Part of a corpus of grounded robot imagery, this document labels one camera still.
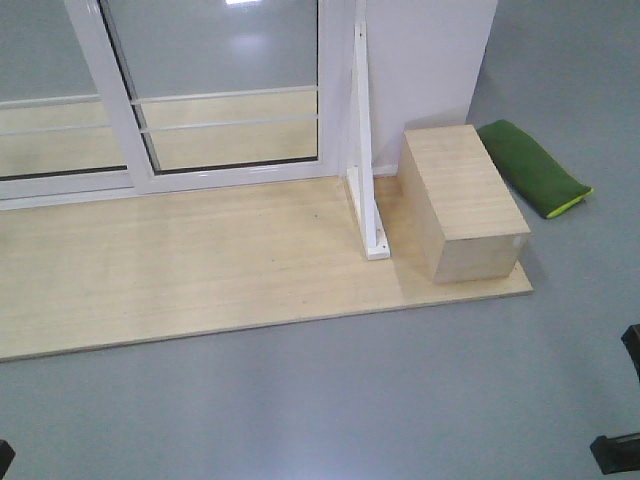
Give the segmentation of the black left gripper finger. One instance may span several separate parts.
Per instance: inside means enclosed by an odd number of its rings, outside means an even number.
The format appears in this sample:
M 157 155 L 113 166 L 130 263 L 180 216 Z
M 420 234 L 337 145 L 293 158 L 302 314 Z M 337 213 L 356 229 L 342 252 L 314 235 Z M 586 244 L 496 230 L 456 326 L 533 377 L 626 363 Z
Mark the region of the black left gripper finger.
M 11 466 L 16 452 L 10 443 L 4 439 L 0 440 L 0 480 L 3 480 L 9 467 Z

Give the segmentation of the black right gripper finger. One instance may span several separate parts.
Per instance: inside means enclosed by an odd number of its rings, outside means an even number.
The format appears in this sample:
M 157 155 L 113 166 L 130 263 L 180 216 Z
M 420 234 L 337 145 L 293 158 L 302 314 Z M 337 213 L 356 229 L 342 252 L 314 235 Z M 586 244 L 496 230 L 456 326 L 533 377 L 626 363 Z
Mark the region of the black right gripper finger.
M 627 350 L 627 353 L 631 359 L 631 362 L 634 366 L 637 376 L 640 377 L 639 325 L 638 324 L 630 325 L 621 336 L 621 341 Z
M 618 437 L 598 436 L 590 445 L 604 475 L 639 470 L 639 434 Z

